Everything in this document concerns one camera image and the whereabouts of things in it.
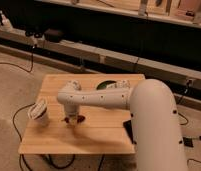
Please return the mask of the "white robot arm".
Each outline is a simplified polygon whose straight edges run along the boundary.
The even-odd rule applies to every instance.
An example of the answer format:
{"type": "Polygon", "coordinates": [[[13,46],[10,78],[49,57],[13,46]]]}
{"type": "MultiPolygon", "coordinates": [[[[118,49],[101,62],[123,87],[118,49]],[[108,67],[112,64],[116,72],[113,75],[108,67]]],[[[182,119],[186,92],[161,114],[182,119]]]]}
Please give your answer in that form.
{"type": "Polygon", "coordinates": [[[188,171],[176,101],[165,83],[146,79],[133,87],[83,91],[70,81],[57,101],[69,118],[81,106],[128,110],[138,171],[188,171]]]}

